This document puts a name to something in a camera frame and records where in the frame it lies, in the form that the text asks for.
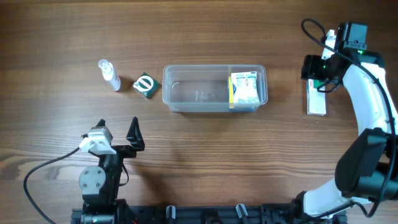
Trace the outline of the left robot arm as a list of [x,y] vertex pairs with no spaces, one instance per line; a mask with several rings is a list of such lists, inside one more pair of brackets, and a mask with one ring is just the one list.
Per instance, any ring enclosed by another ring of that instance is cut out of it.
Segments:
[[124,159],[135,158],[137,152],[145,148],[136,117],[132,119],[126,139],[129,144],[113,146],[113,136],[103,119],[83,135],[79,148],[99,161],[79,176],[83,208],[72,211],[72,223],[139,223],[126,200],[118,199],[119,188],[123,186],[121,174],[127,171]]

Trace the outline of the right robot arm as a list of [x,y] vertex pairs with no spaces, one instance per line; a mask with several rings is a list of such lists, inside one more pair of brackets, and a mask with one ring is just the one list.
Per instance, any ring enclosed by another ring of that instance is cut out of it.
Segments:
[[304,59],[308,114],[324,115],[326,94],[343,87],[353,105],[358,137],[339,159],[334,178],[291,201],[289,222],[341,223],[352,207],[372,217],[383,201],[397,199],[397,111],[384,61],[367,50],[367,31],[358,22],[324,30],[317,39],[323,53]]

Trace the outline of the white green medicine box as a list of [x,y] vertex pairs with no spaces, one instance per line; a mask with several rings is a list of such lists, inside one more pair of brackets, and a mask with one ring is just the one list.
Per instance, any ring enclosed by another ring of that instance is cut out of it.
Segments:
[[307,80],[307,114],[324,116],[326,115],[325,93],[317,90],[322,83],[318,80]]

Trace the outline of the green Zam-Buk box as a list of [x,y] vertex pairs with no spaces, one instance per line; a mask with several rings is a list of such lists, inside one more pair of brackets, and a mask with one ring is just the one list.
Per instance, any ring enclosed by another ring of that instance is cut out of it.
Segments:
[[132,84],[132,87],[147,99],[151,99],[160,86],[161,84],[146,72]]

